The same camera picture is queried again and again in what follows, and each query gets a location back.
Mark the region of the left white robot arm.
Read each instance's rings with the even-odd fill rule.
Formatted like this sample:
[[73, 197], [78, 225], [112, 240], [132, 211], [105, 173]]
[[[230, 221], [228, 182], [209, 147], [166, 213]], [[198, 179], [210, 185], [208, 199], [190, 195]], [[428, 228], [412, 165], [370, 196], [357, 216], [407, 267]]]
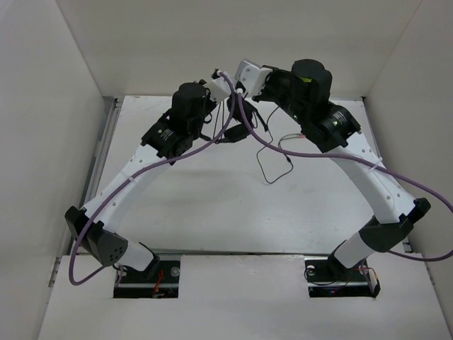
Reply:
[[75, 240], [69, 262], [69, 280], [74, 277], [80, 248], [101, 265], [133, 269], [143, 281], [158, 274], [158, 257], [147, 246], [119, 235], [120, 224], [134, 202], [148, 186], [175, 162], [191, 157], [212, 145], [212, 141], [193, 149], [201, 137], [210, 113], [230, 95], [221, 79], [188, 82], [172, 95], [170, 108], [144, 133], [134, 154], [115, 178], [82, 207], [71, 206], [64, 214]]

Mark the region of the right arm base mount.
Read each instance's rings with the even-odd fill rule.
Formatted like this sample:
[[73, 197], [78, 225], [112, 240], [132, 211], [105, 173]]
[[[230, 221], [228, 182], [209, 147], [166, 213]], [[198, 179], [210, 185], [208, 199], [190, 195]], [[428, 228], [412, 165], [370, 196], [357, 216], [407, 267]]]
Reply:
[[304, 260], [304, 278], [310, 298], [373, 298], [381, 292], [377, 272], [362, 260], [344, 273], [334, 274], [326, 257]]

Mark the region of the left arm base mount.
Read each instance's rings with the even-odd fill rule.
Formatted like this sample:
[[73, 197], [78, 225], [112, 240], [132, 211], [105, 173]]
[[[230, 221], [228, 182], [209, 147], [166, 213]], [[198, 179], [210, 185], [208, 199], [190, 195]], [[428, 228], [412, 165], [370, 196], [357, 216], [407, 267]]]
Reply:
[[116, 266], [113, 297], [117, 299], [176, 299], [179, 294], [181, 255], [162, 254], [151, 278], [129, 267]]

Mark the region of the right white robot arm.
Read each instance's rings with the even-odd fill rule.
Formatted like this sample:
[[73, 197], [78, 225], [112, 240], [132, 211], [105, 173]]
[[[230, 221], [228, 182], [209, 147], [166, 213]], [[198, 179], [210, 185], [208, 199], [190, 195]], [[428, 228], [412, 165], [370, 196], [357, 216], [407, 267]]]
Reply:
[[290, 70], [247, 66], [241, 80], [254, 101], [276, 103], [298, 123], [372, 209], [371, 220], [329, 255], [328, 271], [334, 278], [343, 279], [362, 260], [391, 250], [429, 211], [427, 199], [414, 198], [383, 166], [352, 114], [331, 102], [332, 74], [320, 62], [301, 59]]

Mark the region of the black headphones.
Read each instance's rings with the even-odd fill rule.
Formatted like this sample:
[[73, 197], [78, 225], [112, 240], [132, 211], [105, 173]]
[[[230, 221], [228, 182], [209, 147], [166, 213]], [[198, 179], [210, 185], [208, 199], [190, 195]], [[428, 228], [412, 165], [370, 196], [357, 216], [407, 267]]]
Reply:
[[[229, 110], [231, 108], [234, 109], [233, 119], [237, 122], [237, 125], [226, 129], [224, 134], [216, 141], [216, 144], [236, 143], [246, 139], [250, 135], [250, 131], [246, 127], [244, 119], [241, 115], [239, 104], [236, 103], [235, 106], [232, 106], [232, 98], [228, 98], [226, 101], [226, 106]], [[260, 115], [258, 109], [254, 105], [244, 99], [243, 108], [247, 121], [253, 129], [256, 129], [258, 127], [258, 123], [261, 123], [264, 131], [268, 131], [268, 124], [264, 121], [263, 117]]]

